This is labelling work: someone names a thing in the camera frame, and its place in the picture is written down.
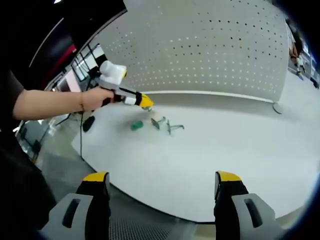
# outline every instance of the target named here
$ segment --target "black cable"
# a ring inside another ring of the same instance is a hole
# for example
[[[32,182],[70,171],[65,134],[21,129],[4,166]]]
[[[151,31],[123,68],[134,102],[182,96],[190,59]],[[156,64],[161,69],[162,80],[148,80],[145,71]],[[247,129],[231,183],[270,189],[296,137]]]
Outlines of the black cable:
[[[90,77],[85,91],[88,91],[91,81],[92,81],[92,78]],[[84,120],[84,113],[85,113],[84,111],[81,112],[81,120],[80,120],[80,157],[83,161],[84,161],[84,158],[82,157],[82,124]]]

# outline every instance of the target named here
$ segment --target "green object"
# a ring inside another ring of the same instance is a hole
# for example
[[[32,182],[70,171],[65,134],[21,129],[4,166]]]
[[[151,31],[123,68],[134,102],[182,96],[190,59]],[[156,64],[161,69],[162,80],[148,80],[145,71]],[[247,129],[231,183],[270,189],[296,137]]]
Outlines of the green object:
[[[134,123],[131,124],[130,128],[132,131],[135,131],[142,128],[143,126],[144,126],[144,123],[142,121],[135,121]]]
[[[170,126],[170,122],[169,120],[166,122],[166,126],[168,127],[168,132],[169,134],[171,135],[171,131],[172,130],[175,130],[175,129],[185,129],[185,126],[183,125],[173,125],[173,126]]]
[[[166,120],[165,117],[163,117],[163,118],[162,118],[161,120],[159,120],[159,121],[156,121],[156,120],[154,120],[153,118],[151,118],[151,123],[152,123],[153,126],[155,126],[156,129],[160,130],[160,123],[162,123],[162,122],[165,121],[165,120]]]

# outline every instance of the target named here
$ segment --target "black sleeve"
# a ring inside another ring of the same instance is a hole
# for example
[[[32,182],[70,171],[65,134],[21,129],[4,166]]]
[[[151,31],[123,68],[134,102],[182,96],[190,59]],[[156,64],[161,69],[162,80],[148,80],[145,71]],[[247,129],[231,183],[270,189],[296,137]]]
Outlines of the black sleeve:
[[[2,75],[0,79],[0,106],[5,117],[11,118],[17,98],[24,90],[24,87],[16,79],[11,70]]]

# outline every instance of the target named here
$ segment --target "person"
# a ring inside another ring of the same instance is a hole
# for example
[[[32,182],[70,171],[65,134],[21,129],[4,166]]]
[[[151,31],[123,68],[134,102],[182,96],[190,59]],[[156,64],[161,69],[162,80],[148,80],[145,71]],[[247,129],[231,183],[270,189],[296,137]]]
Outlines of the person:
[[[291,24],[290,19],[287,19],[285,25],[286,25],[286,30],[288,34],[289,56],[290,56],[290,60],[296,67],[296,75],[301,80],[304,80],[301,73],[301,69],[303,69],[303,71],[306,72],[304,68],[304,61],[301,57],[301,53],[303,51],[303,44],[297,29],[295,29],[296,31],[294,32],[295,33],[295,37],[294,37],[290,24]]]
[[[33,239],[48,221],[56,201],[41,171],[21,149],[10,127],[13,119],[40,120],[92,111],[102,106],[112,91],[96,87],[85,92],[25,90],[7,68],[0,76],[1,234],[10,239]]]

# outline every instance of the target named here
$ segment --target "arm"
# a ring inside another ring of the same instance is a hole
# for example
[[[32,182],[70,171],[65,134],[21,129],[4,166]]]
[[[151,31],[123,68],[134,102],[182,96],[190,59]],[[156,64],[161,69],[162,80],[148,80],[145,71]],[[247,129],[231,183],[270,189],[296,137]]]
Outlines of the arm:
[[[12,93],[16,91],[17,95],[12,115],[18,120],[38,120],[62,114],[91,111],[101,107],[106,98],[114,97],[112,91],[100,87],[86,92],[25,90],[12,72],[9,75]]]

